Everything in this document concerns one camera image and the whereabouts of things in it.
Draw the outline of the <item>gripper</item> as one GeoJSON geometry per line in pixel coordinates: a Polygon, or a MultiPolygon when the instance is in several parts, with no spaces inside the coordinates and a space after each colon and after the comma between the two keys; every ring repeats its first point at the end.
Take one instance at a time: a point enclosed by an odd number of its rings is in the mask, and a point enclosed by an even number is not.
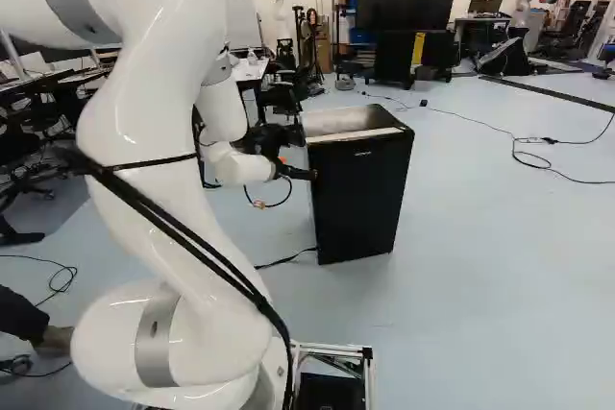
{"type": "Polygon", "coordinates": [[[281,148],[306,146],[306,137],[301,125],[280,125],[274,123],[254,126],[238,141],[238,151],[243,154],[261,155],[274,161],[276,177],[298,181],[315,181],[317,172],[285,163],[281,148]]]}

